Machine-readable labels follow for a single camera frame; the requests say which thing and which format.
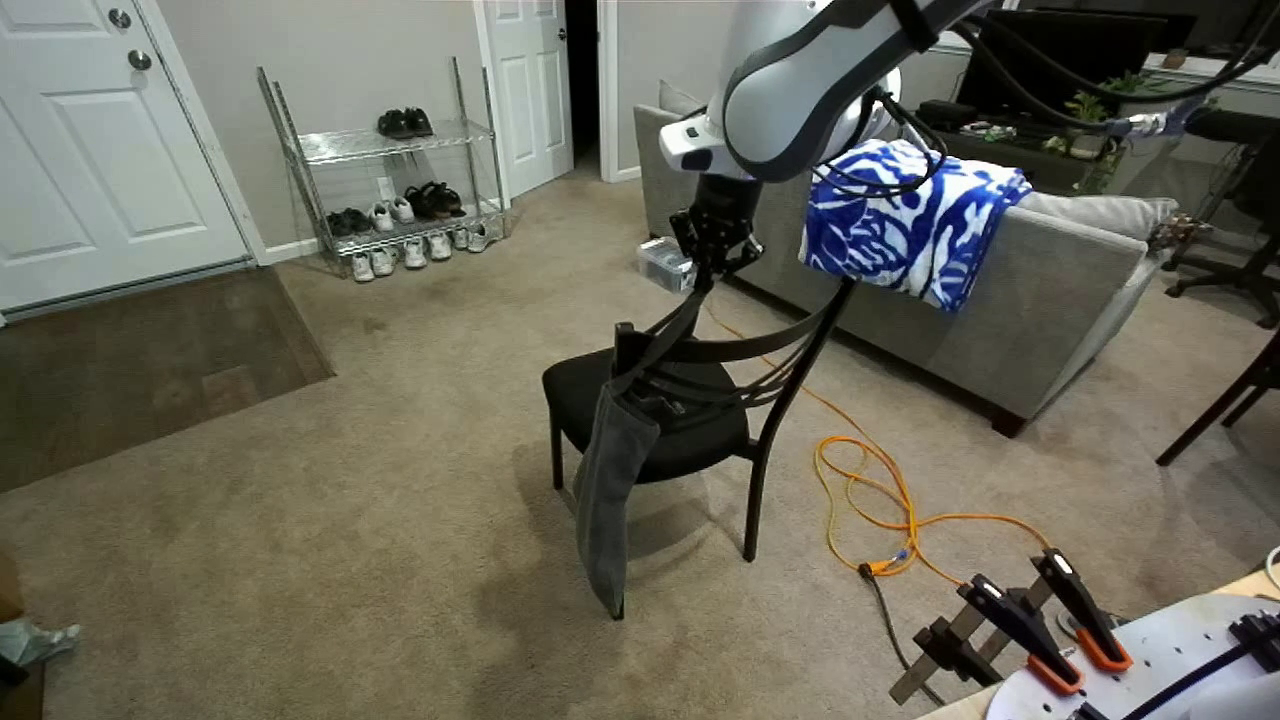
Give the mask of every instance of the door frame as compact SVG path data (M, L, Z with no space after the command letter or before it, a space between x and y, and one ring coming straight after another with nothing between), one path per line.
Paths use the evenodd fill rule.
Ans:
M196 94L196 80L193 80L187 64L185 64L185 51L166 32L166 17L163 17L158 0L130 0L130 6L139 12L143 32L153 36L153 45L158 51L158 69L163 69L163 78L166 78L166 84L175 94L175 106L187 117L187 128L193 128L193 137L198 144L198 157L204 157L204 165L210 173L210 183L220 190L220 198L223 198L223 204L233 211L233 223L240 233L240 244L247 247L250 263L284 263L291 256L306 256L306 247L291 247L291 244L268 247L262 244L262 236L258 236L258 230L255 230L255 221L247 211L244 190L240 190L240 181L236 181L236 173L227 165L227 154L210 134L207 108L204 108L204 99Z
M475 17L475 45L480 45L480 69L488 72L492 80L492 42L488 42L488 12L484 12L484 0L472 0L472 17ZM620 169L620 149L614 149L614 0L596 0L596 84L599 84L599 108L596 108L596 119L599 119L599 181L628 181L636 178L636 169ZM502 108L492 99L492 124L496 128L509 128Z

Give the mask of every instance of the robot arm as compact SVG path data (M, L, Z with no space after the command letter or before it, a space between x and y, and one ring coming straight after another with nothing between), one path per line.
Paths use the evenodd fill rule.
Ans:
M986 0L747 0L725 99L665 128L684 173L776 183L854 134L854 99Z

